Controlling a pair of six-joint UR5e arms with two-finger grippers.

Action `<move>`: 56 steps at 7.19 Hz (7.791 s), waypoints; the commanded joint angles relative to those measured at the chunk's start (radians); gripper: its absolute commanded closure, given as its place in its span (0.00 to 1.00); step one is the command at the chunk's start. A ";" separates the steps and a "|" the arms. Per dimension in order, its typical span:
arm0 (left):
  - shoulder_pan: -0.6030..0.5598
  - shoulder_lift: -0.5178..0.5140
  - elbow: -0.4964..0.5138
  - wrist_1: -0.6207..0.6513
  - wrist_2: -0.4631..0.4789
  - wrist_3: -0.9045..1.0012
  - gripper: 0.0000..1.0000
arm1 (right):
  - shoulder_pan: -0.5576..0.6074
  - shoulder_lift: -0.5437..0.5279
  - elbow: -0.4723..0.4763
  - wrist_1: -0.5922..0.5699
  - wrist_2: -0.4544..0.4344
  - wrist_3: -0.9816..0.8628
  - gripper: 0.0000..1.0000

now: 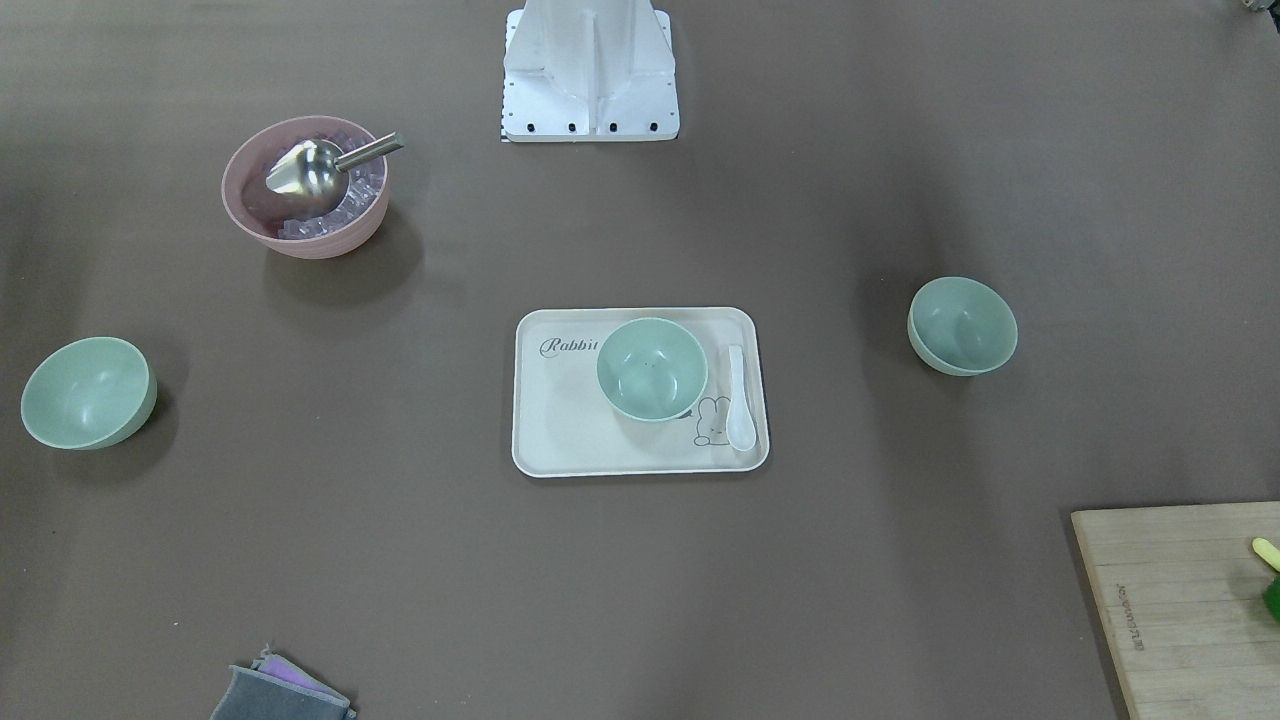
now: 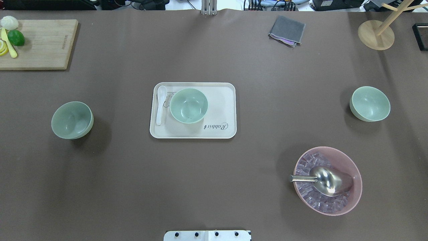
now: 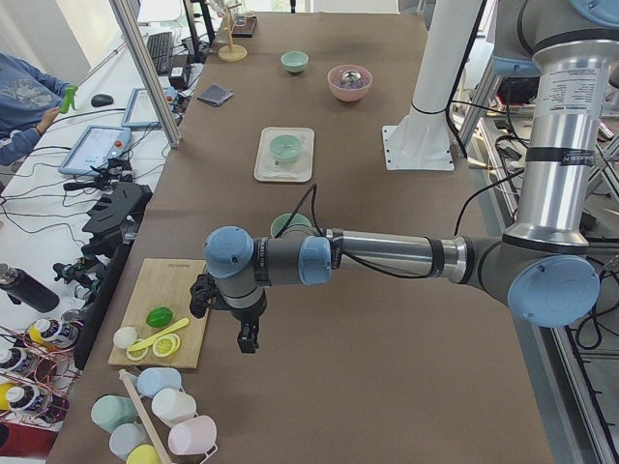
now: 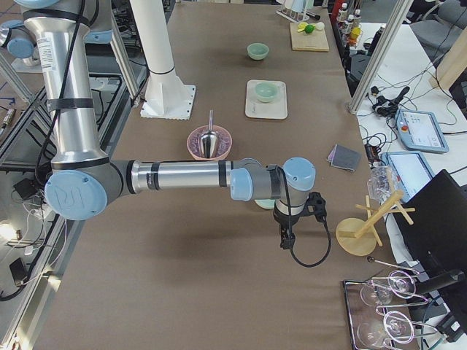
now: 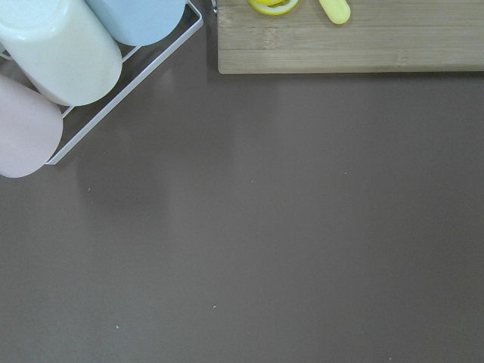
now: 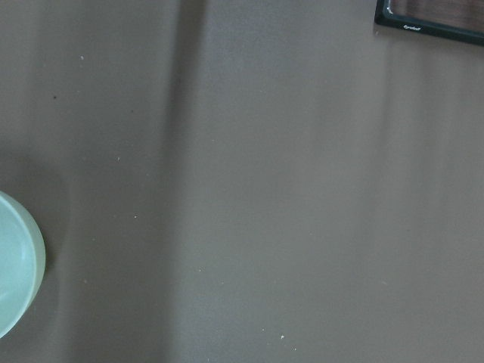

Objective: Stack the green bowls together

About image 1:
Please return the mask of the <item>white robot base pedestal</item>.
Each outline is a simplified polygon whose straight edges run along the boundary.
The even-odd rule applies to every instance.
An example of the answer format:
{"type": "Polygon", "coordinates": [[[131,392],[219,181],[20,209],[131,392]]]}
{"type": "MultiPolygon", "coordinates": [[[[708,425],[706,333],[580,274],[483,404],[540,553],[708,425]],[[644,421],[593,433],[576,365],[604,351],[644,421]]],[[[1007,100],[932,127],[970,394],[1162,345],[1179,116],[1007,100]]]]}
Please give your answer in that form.
{"type": "Polygon", "coordinates": [[[527,1],[506,17],[500,137],[655,142],[680,133],[671,18],[649,1],[527,1]]]}

